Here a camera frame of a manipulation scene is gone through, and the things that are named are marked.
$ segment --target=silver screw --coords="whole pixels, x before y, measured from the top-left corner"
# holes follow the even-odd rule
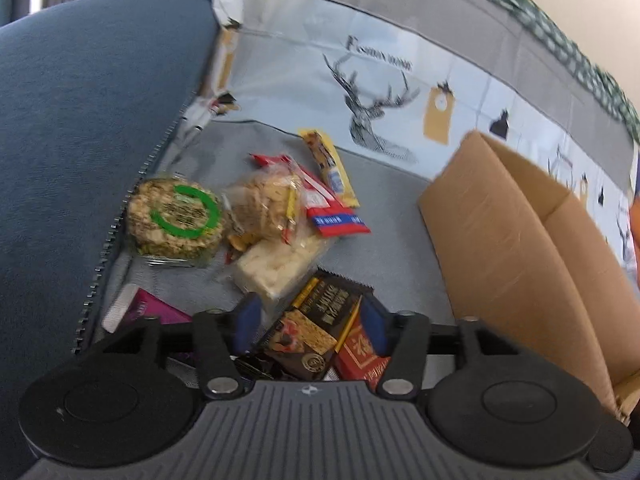
[[[389,395],[407,395],[412,392],[414,385],[406,379],[389,379],[382,384],[382,389]]]
[[[216,377],[207,383],[213,394],[230,394],[238,389],[238,381],[231,377]]]

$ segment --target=red package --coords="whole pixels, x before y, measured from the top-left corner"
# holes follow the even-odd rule
[[[289,155],[253,155],[260,166],[286,163],[302,179],[305,187],[305,209],[307,217],[325,237],[370,233],[352,209],[345,207],[316,177],[300,166]]]
[[[389,359],[389,357],[380,357],[374,352],[369,338],[362,329],[358,315],[344,345],[335,357],[334,367],[341,379],[365,380],[375,391]]]

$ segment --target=zipper teeth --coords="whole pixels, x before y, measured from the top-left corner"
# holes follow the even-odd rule
[[[146,172],[148,169],[155,163],[158,155],[164,150],[165,145],[171,138],[176,126],[182,119],[185,111],[189,107],[189,104],[193,101],[194,96],[196,95],[195,91],[191,91],[188,101],[185,102],[180,108],[180,112],[178,113],[177,119],[167,128],[164,132],[164,136],[162,140],[155,145],[151,153],[146,158],[144,164],[138,170],[138,177],[136,178],[134,185],[127,191],[124,199],[122,200],[122,205],[120,207],[120,214],[113,219],[113,222],[110,225],[109,231],[107,233],[107,237],[102,244],[102,250],[100,251],[100,259],[98,260],[98,264],[94,267],[94,278],[89,285],[89,293],[85,296],[84,302],[82,303],[82,310],[80,317],[78,319],[78,324],[76,325],[76,331],[74,333],[74,343],[71,347],[71,352],[73,354],[79,354],[82,350],[82,342],[84,341],[86,335],[87,324],[91,317],[91,313],[95,306],[95,301],[98,296],[98,291],[102,286],[102,278],[104,277],[104,271],[106,268],[106,264],[109,261],[109,256],[111,254],[111,250],[113,249],[114,242],[116,241],[118,232],[120,231],[122,225],[124,224],[124,217],[127,211],[127,205],[129,204],[129,200],[131,199],[131,195],[136,190],[140,182],[146,177]]]

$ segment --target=brown cardboard box flap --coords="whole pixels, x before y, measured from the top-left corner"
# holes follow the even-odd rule
[[[545,228],[580,292],[615,387],[640,370],[640,302],[572,193],[549,215]]]
[[[454,315],[478,316],[535,350],[582,380],[615,413],[593,326],[539,219],[561,205],[568,192],[553,189],[556,183],[540,178],[545,175],[534,166],[519,169],[505,150],[478,133],[468,134],[418,200]],[[547,185],[551,199],[536,189]]]

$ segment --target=white logo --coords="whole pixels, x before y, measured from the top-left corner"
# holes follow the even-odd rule
[[[307,386],[304,386],[303,388],[301,388],[300,391],[305,395],[308,395],[309,397],[311,397],[312,395],[315,395],[316,393],[318,393],[320,390],[318,390],[318,388],[316,388],[312,384],[308,384]]]

